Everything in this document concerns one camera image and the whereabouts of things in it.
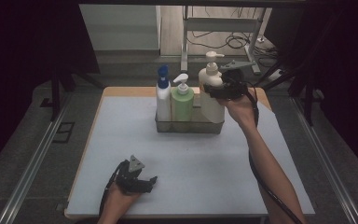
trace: green soap bottle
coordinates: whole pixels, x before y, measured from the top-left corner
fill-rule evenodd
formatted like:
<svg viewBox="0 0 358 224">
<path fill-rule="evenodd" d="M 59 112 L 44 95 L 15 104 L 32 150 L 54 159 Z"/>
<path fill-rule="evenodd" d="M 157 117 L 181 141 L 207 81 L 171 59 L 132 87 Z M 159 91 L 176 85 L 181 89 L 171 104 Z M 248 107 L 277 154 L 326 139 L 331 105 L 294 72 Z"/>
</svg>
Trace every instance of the green soap bottle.
<svg viewBox="0 0 358 224">
<path fill-rule="evenodd" d="M 190 121 L 193 113 L 194 91 L 186 85 L 187 74 L 179 75 L 173 82 L 182 82 L 171 90 L 172 120 Z"/>
</svg>

